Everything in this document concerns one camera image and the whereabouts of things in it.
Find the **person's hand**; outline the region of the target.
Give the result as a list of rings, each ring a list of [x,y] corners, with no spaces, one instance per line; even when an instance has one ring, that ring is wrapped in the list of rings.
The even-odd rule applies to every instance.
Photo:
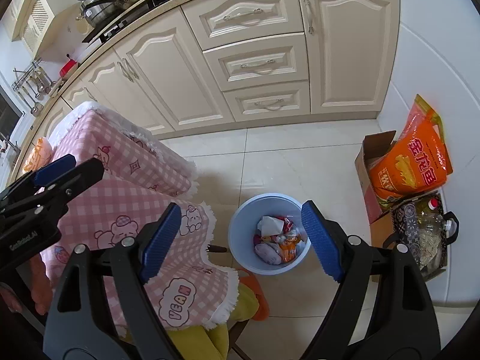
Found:
[[[1,297],[4,302],[7,304],[7,307],[14,312],[21,312],[23,307],[20,304],[19,299],[16,295],[8,289],[6,286],[1,284]],[[50,307],[52,299],[52,291],[49,287],[40,288],[33,287],[31,291],[31,297],[34,302],[35,310],[40,315],[44,315]]]

